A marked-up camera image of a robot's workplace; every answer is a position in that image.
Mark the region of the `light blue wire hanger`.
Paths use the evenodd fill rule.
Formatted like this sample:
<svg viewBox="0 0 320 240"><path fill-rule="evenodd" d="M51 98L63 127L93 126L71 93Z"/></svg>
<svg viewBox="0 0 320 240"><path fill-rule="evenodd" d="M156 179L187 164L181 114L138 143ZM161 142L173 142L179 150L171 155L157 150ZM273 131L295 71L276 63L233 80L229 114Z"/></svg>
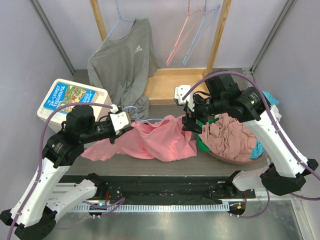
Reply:
<svg viewBox="0 0 320 240"><path fill-rule="evenodd" d="M121 112L128 113L128 110L133 109L133 120L134 122L130 127L125 130L131 135L133 134L145 134L149 135L153 132L159 132L161 130L168 130L173 127L175 122L172 115L167 115L165 118L149 118L140 119L138 117L138 108L135 106L126 106L124 109L119 109Z"/></svg>

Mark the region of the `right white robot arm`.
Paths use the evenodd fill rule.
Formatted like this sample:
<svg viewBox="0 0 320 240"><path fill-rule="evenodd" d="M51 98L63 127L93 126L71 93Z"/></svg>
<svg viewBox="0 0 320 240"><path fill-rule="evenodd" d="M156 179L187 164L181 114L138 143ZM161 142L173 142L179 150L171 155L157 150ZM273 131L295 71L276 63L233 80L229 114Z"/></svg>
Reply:
<svg viewBox="0 0 320 240"><path fill-rule="evenodd" d="M270 102L249 76L237 71L215 71L193 86L177 86L173 97L177 105L184 106L184 131L201 134L197 122L205 124L210 116L227 113L243 123L268 153L268 166L236 171L230 176L225 186L230 197L257 188L277 196L294 195L306 183L307 175L320 177L315 172L318 162L306 158L295 147L277 121Z"/></svg>

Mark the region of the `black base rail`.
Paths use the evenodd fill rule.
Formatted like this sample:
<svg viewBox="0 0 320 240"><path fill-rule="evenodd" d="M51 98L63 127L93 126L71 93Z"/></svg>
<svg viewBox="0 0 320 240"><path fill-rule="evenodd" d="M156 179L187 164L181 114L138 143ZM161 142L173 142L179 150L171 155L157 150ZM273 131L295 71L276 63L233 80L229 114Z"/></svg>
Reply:
<svg viewBox="0 0 320 240"><path fill-rule="evenodd" d="M186 206L219 204L223 200L254 199L254 190L239 191L228 177L216 176L102 176L106 186L95 200L126 205Z"/></svg>

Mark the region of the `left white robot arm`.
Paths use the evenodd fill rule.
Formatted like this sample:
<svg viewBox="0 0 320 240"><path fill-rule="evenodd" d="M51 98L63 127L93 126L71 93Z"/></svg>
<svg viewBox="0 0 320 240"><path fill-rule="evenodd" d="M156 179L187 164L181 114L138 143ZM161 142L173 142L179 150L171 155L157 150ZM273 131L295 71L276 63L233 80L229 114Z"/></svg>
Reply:
<svg viewBox="0 0 320 240"><path fill-rule="evenodd" d="M1 221L9 226L7 238L15 234L21 240L42 240L56 223L79 203L102 199L108 190L107 182L95 173L88 174L77 186L62 196L50 200L57 183L76 158L84 152L84 145L109 139L111 144L132 130L130 116L116 105L108 105L110 112L104 121L96 121L94 103L71 103L61 130L47 143L39 143L39 164L19 202L1 212Z"/></svg>

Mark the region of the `blue hanger holding grey shirt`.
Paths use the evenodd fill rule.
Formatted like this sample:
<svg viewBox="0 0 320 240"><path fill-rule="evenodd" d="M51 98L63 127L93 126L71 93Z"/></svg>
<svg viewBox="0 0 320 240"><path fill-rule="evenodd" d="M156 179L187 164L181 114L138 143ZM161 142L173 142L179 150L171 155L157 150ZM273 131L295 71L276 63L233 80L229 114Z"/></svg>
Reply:
<svg viewBox="0 0 320 240"><path fill-rule="evenodd" d="M117 11L117 21L111 30L107 34L108 39L112 40L122 40L130 32L133 25L136 23L136 18L127 18L124 17L120 9L120 3L118 0L115 1L116 11Z"/></svg>

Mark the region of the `wooden clothes rack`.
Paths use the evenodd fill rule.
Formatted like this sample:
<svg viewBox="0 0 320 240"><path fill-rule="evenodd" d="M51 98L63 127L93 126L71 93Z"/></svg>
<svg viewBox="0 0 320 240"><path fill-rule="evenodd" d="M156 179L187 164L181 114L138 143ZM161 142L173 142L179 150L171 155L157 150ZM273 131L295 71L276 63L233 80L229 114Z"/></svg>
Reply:
<svg viewBox="0 0 320 240"><path fill-rule="evenodd" d="M153 76L148 77L144 95L149 98L149 105L171 105L175 87L195 83L201 76L196 68L162 68L159 66Z"/></svg>

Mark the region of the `white garment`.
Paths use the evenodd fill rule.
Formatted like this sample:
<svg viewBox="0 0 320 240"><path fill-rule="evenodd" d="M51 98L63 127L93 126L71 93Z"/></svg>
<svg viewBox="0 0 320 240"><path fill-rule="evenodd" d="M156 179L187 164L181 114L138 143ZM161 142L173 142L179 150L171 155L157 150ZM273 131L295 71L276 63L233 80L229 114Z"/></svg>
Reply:
<svg viewBox="0 0 320 240"><path fill-rule="evenodd" d="M282 115L280 114L278 107L275 104L273 104L271 106L271 109L272 109L272 111L274 113L274 116L275 116L276 120L279 122L281 120L281 118L282 118Z"/></svg>

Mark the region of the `cyan shirt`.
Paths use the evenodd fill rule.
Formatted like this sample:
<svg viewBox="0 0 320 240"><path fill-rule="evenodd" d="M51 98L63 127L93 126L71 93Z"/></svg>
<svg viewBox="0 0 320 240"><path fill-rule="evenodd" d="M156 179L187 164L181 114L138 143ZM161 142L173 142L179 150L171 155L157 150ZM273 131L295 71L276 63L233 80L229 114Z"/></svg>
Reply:
<svg viewBox="0 0 320 240"><path fill-rule="evenodd" d="M268 91L263 91L263 94L265 96L265 98L269 101L269 103L272 105L276 105L278 106L278 104L280 103L279 100L275 99L273 97L273 95L268 92ZM265 148L263 147L263 145L260 143L259 140L256 141L256 146L255 148L253 148L251 155L250 155L250 159L254 160L259 158L261 155L263 155L265 153Z"/></svg>

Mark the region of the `grey adidas shirt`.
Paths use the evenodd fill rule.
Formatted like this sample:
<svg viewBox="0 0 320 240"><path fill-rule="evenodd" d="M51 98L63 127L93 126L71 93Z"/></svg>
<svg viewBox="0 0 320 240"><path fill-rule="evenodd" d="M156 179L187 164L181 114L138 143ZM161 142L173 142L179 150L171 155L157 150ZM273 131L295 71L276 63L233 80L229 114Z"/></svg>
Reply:
<svg viewBox="0 0 320 240"><path fill-rule="evenodd" d="M105 38L87 63L90 85L107 90L113 104L127 108L131 119L142 120L149 117L149 98L144 94L148 78L157 69L147 18L134 21L122 38Z"/></svg>

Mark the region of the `pink t shirt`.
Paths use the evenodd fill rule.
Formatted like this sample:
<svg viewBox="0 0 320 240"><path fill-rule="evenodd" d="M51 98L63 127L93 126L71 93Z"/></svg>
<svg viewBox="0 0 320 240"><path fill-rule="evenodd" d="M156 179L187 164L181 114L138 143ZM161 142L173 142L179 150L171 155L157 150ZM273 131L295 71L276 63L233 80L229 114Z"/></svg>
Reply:
<svg viewBox="0 0 320 240"><path fill-rule="evenodd" d="M183 131L182 117L167 115L155 123L135 122L133 129L117 138L97 141L81 156L91 161L106 161L116 154L137 159L173 162L197 156L196 141L190 131Z"/></svg>

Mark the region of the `blue treehouse book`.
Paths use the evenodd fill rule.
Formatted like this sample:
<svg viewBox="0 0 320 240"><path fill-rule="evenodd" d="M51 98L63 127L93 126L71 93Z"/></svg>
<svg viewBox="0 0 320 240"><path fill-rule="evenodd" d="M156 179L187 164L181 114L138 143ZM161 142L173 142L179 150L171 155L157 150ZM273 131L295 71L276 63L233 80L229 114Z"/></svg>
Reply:
<svg viewBox="0 0 320 240"><path fill-rule="evenodd" d="M97 92L92 89L58 82L44 101L43 106L49 110L56 110L71 103L94 102L97 97Z"/></svg>

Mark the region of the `green garment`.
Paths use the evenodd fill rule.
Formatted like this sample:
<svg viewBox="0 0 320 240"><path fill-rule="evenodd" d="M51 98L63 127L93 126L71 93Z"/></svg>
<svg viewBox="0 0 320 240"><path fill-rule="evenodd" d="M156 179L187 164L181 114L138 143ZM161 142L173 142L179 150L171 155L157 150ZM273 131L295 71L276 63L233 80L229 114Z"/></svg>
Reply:
<svg viewBox="0 0 320 240"><path fill-rule="evenodd" d="M216 123L219 120L219 117L215 118L215 119L209 119L208 123L212 124L212 123ZM196 135L196 144L197 144L197 148L205 153L209 153L211 150L202 142L199 134Z"/></svg>

